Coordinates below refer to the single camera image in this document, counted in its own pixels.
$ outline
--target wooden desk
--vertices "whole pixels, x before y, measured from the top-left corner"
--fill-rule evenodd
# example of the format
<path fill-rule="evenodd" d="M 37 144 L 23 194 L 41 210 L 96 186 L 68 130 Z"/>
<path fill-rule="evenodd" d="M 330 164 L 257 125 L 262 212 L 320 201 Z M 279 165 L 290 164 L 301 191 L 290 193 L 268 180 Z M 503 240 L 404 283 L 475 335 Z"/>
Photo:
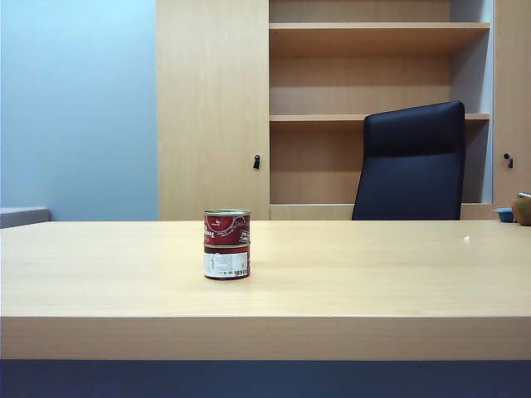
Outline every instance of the wooden desk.
<path fill-rule="evenodd" d="M 3 230 L 2 356 L 531 359 L 531 228 L 251 228 L 252 275 L 237 281 L 202 276 L 197 221 Z"/>

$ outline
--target stacked cans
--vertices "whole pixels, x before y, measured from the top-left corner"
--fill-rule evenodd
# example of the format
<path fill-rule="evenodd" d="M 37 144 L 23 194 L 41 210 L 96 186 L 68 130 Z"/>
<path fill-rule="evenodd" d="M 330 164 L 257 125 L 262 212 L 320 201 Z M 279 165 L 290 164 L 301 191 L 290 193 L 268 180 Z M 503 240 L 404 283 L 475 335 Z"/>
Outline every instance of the stacked cans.
<path fill-rule="evenodd" d="M 205 216 L 205 276 L 209 279 L 241 279 L 251 274 L 248 210 L 207 210 Z"/>

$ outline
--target black leather chair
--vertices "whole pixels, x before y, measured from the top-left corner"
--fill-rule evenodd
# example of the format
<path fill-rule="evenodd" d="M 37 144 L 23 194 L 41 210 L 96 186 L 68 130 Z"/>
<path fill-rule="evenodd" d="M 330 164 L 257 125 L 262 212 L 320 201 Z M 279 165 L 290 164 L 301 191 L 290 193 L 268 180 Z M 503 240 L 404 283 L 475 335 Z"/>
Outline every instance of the black leather chair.
<path fill-rule="evenodd" d="M 458 101 L 371 114 L 353 220 L 459 220 L 465 106 Z"/>

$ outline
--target office chair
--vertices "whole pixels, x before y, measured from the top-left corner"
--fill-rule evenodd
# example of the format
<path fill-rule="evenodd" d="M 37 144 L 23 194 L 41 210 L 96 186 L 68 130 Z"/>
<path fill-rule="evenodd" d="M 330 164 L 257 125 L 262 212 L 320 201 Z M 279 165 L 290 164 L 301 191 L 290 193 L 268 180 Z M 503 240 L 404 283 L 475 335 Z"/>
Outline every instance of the office chair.
<path fill-rule="evenodd" d="M 458 101 L 371 114 L 353 220 L 459 220 L 465 106 Z"/>

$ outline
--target red can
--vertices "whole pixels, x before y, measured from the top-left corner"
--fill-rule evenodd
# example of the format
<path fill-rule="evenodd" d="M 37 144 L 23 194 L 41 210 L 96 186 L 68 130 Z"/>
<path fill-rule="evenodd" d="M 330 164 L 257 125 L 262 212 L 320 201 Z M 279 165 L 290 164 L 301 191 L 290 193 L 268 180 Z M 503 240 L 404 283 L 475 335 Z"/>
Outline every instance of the red can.
<path fill-rule="evenodd" d="M 251 212 L 248 210 L 207 210 L 205 245 L 249 245 L 251 243 Z"/>
<path fill-rule="evenodd" d="M 246 278 L 251 274 L 250 254 L 249 245 L 205 245 L 205 276 L 216 280 Z"/>

